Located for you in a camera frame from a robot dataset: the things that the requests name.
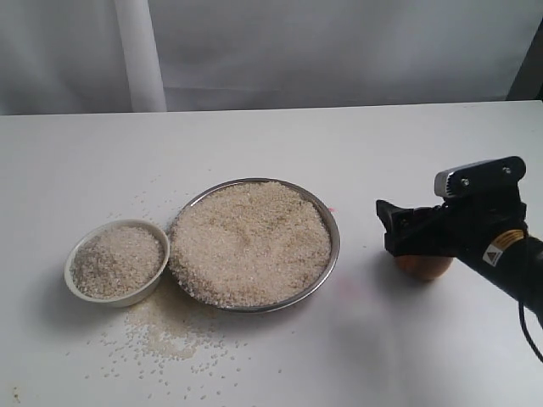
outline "small bowl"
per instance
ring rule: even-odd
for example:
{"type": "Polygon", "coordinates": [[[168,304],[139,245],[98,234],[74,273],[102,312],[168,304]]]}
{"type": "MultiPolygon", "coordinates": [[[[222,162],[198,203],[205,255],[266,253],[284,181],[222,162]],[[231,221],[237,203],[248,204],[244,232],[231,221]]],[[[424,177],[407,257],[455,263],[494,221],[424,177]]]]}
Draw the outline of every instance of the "small bowl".
{"type": "Polygon", "coordinates": [[[113,308],[121,308],[121,307],[128,307],[130,305],[134,305],[135,303],[138,303],[148,297],[151,293],[153,293],[154,289],[159,285],[160,282],[160,276],[162,275],[162,271],[164,270],[166,264],[168,263],[168,259],[170,258],[170,241],[168,240],[168,236],[160,229],[159,227],[153,225],[150,222],[147,222],[145,220],[136,220],[136,219],[128,219],[128,220],[116,220],[114,222],[106,223],[105,225],[102,225],[93,231],[89,232],[82,238],[76,246],[71,250],[70,255],[68,256],[68,259],[66,260],[66,264],[64,266],[64,280],[66,281],[66,285],[76,295],[77,297],[89,302],[89,303],[95,303],[95,304],[101,304],[108,307],[113,308]],[[76,258],[77,251],[79,248],[84,245],[86,242],[91,240],[93,237],[97,236],[98,234],[102,233],[103,231],[106,231],[108,229],[119,227],[119,226],[137,226],[142,227],[143,229],[146,229],[147,231],[150,231],[154,237],[162,244],[162,248],[164,249],[164,259],[162,260],[162,264],[160,265],[160,268],[157,270],[156,274],[153,276],[153,278],[147,282],[143,287],[139,288],[138,290],[134,291],[133,293],[124,295],[122,297],[114,297],[114,298],[108,298],[108,299],[101,299],[101,298],[92,298],[81,291],[79,291],[74,283],[73,276],[71,274],[71,267],[74,262],[74,259],[76,258]]]}
{"type": "MultiPolygon", "coordinates": [[[[225,188],[232,187],[234,185],[239,185],[239,184],[262,183],[262,182],[278,182],[284,185],[285,187],[296,191],[297,193],[299,193],[299,195],[303,199],[313,204],[316,211],[321,216],[322,224],[324,225],[324,227],[326,227],[328,231],[328,235],[330,236],[331,249],[330,249],[330,259],[328,260],[327,266],[322,271],[321,275],[312,284],[310,284],[308,288],[295,294],[294,296],[290,298],[284,299],[283,301],[279,301],[278,303],[258,305],[258,306],[252,306],[252,307],[221,308],[221,307],[215,306],[214,304],[204,303],[198,298],[195,298],[200,303],[208,304],[218,309],[222,309],[222,310],[233,312],[233,313],[239,313],[239,314],[262,314],[266,312],[277,311],[279,309],[287,308],[291,305],[294,305],[298,303],[299,301],[309,297],[326,281],[326,279],[330,276],[330,273],[332,273],[332,270],[335,267],[336,262],[338,261],[338,257],[339,257],[339,229],[338,229],[338,225],[336,224],[336,220],[333,218],[327,206],[319,198],[317,198],[315,195],[305,190],[304,188],[291,184],[290,182],[276,180],[273,178],[244,178],[241,180],[224,182],[220,185],[217,185],[215,187],[208,189],[207,191],[200,193],[197,197],[193,198],[189,203],[187,203],[180,213],[182,213],[182,211],[185,210],[186,208],[196,205],[202,199],[209,197],[209,195],[213,194],[214,192],[220,191],[221,189],[225,189],[225,188]]],[[[188,295],[190,295],[190,291],[187,290],[187,287],[183,284],[183,282],[178,282],[178,283],[183,289],[183,291],[185,291],[188,295]]]]}

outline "uncooked rice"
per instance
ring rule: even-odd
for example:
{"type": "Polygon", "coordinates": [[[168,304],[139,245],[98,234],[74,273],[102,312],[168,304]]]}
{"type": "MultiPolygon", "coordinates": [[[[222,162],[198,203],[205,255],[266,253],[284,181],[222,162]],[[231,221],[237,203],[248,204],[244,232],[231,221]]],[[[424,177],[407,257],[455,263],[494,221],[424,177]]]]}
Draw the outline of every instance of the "uncooked rice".
{"type": "Polygon", "coordinates": [[[164,249],[142,227],[118,226],[85,243],[76,254],[72,276],[88,297],[110,299],[147,284],[164,260],[164,249]]]}
{"type": "Polygon", "coordinates": [[[330,250],[311,202],[278,182],[252,182],[214,192],[178,215],[170,267],[207,304],[261,306],[310,286],[330,250]]]}

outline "brown egg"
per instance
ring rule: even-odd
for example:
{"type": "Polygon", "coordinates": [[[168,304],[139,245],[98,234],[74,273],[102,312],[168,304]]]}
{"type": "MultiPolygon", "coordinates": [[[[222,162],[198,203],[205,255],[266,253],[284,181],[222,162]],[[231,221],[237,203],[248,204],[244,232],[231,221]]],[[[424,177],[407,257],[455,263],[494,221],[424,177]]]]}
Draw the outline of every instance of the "brown egg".
{"type": "Polygon", "coordinates": [[[400,256],[395,262],[409,276],[424,282],[431,282],[447,271],[452,257],[400,256]]]}

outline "yellow label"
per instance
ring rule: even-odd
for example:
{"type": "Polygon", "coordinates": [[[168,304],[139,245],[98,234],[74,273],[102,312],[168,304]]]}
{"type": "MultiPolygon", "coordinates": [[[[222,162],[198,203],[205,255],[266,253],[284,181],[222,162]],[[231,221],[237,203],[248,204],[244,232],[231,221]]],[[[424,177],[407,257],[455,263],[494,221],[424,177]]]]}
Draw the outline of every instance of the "yellow label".
{"type": "Polygon", "coordinates": [[[513,243],[524,239],[524,232],[520,229],[511,229],[504,231],[500,236],[492,241],[492,246],[505,251],[513,243]]]}

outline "stainless steel plate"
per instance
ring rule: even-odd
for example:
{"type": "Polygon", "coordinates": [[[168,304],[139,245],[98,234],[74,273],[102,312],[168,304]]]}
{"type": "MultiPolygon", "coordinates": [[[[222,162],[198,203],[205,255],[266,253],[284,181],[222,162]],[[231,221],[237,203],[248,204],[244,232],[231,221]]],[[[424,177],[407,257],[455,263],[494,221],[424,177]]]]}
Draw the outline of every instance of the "stainless steel plate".
{"type": "MultiPolygon", "coordinates": [[[[214,306],[213,304],[204,303],[204,304],[208,304],[208,305],[211,305],[213,307],[216,307],[216,308],[223,309],[225,311],[236,312],[236,313],[245,313],[245,314],[264,313],[264,312],[276,311],[278,309],[283,309],[283,308],[286,308],[286,307],[288,307],[290,305],[296,304],[299,301],[301,301],[302,299],[307,298],[310,294],[314,293],[324,283],[324,281],[328,278],[328,276],[330,276],[330,273],[332,272],[333,267],[336,265],[336,261],[338,260],[338,256],[339,256],[339,229],[338,229],[338,225],[336,224],[336,221],[333,218],[332,214],[330,213],[330,211],[328,210],[326,205],[324,203],[322,203],[319,198],[317,198],[311,192],[306,191],[304,188],[298,187],[297,185],[291,184],[290,182],[281,181],[281,180],[274,180],[272,178],[245,178],[245,179],[242,179],[242,180],[224,182],[224,183],[222,183],[220,185],[217,185],[215,187],[212,187],[212,188],[208,189],[207,191],[204,191],[204,192],[200,193],[196,198],[194,198],[189,203],[187,203],[187,205],[185,205],[185,207],[182,209],[182,211],[185,210],[185,208],[194,206],[195,204],[197,204],[199,201],[201,201],[205,197],[211,195],[213,192],[217,192],[217,191],[219,191],[221,189],[231,187],[233,185],[245,184],[245,183],[248,183],[248,182],[253,182],[253,183],[279,182],[280,184],[284,185],[285,187],[288,187],[290,189],[294,189],[296,192],[298,192],[302,196],[303,199],[311,202],[315,206],[315,208],[318,211],[319,215],[321,216],[323,225],[328,230],[328,234],[330,235],[330,243],[331,243],[332,247],[331,247],[331,251],[330,251],[330,260],[328,261],[328,264],[327,264],[326,268],[324,269],[322,274],[319,276],[319,278],[317,278],[316,281],[313,282],[310,286],[308,286],[308,288],[306,288],[304,291],[294,295],[291,298],[284,299],[283,301],[280,301],[278,303],[269,304],[269,305],[260,305],[260,306],[256,306],[256,307],[220,308],[220,307],[214,306]]],[[[189,291],[186,289],[186,287],[184,287],[183,282],[179,282],[179,285],[181,286],[181,288],[185,292],[189,293],[189,291]]]]}

